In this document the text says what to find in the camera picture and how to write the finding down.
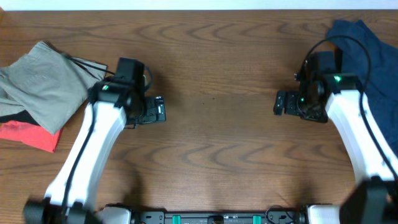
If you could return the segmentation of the khaki beige trousers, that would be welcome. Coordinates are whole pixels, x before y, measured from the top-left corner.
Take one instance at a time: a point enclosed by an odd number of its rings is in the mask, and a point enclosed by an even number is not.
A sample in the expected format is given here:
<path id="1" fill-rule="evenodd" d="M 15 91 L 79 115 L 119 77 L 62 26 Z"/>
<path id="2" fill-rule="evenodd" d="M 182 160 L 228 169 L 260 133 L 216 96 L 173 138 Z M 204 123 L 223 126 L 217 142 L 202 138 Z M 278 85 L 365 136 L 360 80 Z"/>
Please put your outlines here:
<path id="1" fill-rule="evenodd" d="M 105 76 L 106 65 L 65 58 L 45 42 L 12 65 L 1 68 L 1 116 L 28 111 L 39 126 L 54 134 Z"/>

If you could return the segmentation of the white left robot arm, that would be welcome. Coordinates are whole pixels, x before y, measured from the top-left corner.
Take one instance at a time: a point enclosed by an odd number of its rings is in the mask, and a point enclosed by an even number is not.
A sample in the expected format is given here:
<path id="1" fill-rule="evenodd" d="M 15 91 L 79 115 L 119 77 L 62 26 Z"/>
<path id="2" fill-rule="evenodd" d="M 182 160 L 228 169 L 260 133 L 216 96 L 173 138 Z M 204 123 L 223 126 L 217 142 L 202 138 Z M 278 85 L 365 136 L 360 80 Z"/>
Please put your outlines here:
<path id="1" fill-rule="evenodd" d="M 89 90 L 77 139 L 61 171 L 41 201 L 29 199 L 26 223 L 139 223 L 139 215 L 120 204 L 95 211 L 98 183 L 119 134 L 138 124 L 166 120 L 164 98 L 146 96 L 133 83 L 98 82 Z"/>

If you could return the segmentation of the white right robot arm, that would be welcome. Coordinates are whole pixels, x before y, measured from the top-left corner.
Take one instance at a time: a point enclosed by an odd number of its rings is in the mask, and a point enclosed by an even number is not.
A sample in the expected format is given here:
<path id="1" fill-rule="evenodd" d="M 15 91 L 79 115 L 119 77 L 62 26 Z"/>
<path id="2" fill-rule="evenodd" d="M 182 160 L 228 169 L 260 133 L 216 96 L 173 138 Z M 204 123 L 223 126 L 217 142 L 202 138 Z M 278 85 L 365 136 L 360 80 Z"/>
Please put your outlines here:
<path id="1" fill-rule="evenodd" d="M 308 205 L 297 223 L 397 223 L 397 156 L 360 87 L 352 73 L 329 73 L 301 78 L 297 91 L 277 92 L 274 114 L 335 125 L 356 180 L 341 205 Z"/>

